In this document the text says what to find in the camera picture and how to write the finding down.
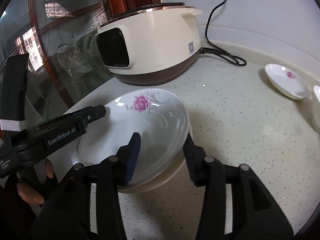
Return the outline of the person's left hand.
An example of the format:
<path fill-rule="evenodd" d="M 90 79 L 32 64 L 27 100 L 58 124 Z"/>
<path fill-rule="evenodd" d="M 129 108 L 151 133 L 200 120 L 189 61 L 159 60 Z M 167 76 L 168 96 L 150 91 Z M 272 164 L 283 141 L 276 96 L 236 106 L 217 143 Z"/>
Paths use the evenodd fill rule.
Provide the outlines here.
<path fill-rule="evenodd" d="M 56 185 L 57 177 L 48 158 L 17 173 L 17 193 L 30 205 L 43 205 Z"/>

